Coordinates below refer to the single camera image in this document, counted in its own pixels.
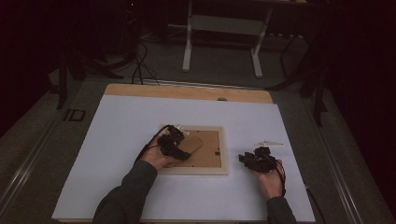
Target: dark background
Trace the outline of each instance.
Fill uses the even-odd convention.
[[[60,52],[68,43],[91,58],[103,59],[107,52],[122,53],[121,33],[128,21],[121,7],[124,2],[112,6],[105,2],[0,2],[0,136],[51,88],[48,73],[58,67]],[[201,3],[198,10],[210,12],[211,8],[205,6],[210,2]],[[187,1],[148,0],[135,5],[140,8],[134,13],[136,17],[163,38],[167,23],[186,22]],[[396,216],[395,4],[338,1],[334,6],[321,36],[321,42],[335,55],[326,87],[332,91]],[[282,10],[275,12],[269,32],[288,36],[298,33],[299,22],[312,8],[291,9],[285,5],[278,9]],[[262,16],[257,7],[243,6],[236,12]]]

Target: person's right hand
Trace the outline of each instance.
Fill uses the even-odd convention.
[[[282,174],[282,179],[285,179],[285,172],[282,168],[282,161],[277,160],[276,163],[277,170]],[[267,200],[270,200],[275,197],[281,197],[283,195],[283,186],[282,181],[279,178],[279,174],[276,170],[272,170],[269,173],[259,173],[256,171],[251,171],[255,176],[258,177],[260,182],[260,187],[262,192],[267,197]]]

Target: person's left hand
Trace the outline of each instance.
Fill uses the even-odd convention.
[[[142,161],[150,163],[152,166],[155,167],[155,169],[157,169],[157,171],[161,170],[165,165],[169,163],[179,161],[173,157],[164,156],[161,153],[160,147],[157,143],[158,138],[159,137],[152,141],[152,143],[148,146],[148,150],[143,154],[142,158],[140,159]]]

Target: dark gray sleeve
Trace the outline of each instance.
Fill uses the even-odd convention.
[[[157,177],[157,170],[146,161],[137,161],[121,182],[99,203],[93,223],[139,223],[146,196]]]
[[[267,201],[268,223],[290,224],[296,223],[288,201],[283,197],[272,198]]]

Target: floor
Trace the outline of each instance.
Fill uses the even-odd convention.
[[[281,36],[267,36],[263,42],[260,58],[265,75],[262,79],[253,75],[244,41],[238,46],[208,43],[208,34],[202,33],[193,39],[190,72],[182,72],[184,36],[183,29],[174,29],[167,42],[153,35],[142,37],[139,56],[144,57],[145,48],[147,56],[141,67],[143,78],[136,78],[134,83],[142,80],[144,84],[157,84],[158,81],[161,85],[263,90],[285,80],[279,53],[287,40]],[[299,40],[285,55],[289,70],[299,62],[305,49],[306,44]],[[118,59],[108,57],[110,61]],[[51,219],[51,214],[106,85],[131,83],[135,69],[135,64],[117,69],[115,73],[124,76],[117,80],[90,68],[87,68],[88,76],[84,81],[69,77],[68,101],[63,109],[55,109],[57,95],[46,94],[0,139],[0,189],[3,192],[8,192],[11,179],[27,161],[29,153],[36,158],[24,166],[30,169],[21,179],[23,188],[14,191],[7,203],[4,198],[0,201],[2,209],[7,205],[7,209],[2,210],[0,223],[59,223]],[[57,71],[49,75],[57,81]],[[322,113],[323,126],[318,127],[312,118],[313,98],[301,98],[300,86],[301,83],[296,83],[271,94],[281,111],[303,179],[314,195],[310,200],[316,223],[325,223],[320,212],[327,223],[396,223],[332,94],[325,91],[324,104],[328,111]],[[86,110],[85,119],[82,122],[63,121],[69,108]]]

